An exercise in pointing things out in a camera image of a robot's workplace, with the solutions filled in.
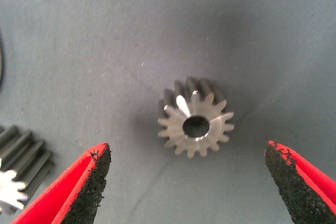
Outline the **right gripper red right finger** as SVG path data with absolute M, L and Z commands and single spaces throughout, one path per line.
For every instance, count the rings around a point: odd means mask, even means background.
M 335 223 L 335 181 L 293 149 L 269 141 L 265 163 L 294 223 Z

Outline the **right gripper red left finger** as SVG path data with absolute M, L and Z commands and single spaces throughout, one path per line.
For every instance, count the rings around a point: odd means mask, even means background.
M 13 223 L 93 223 L 110 163 L 107 142 L 89 148 Z

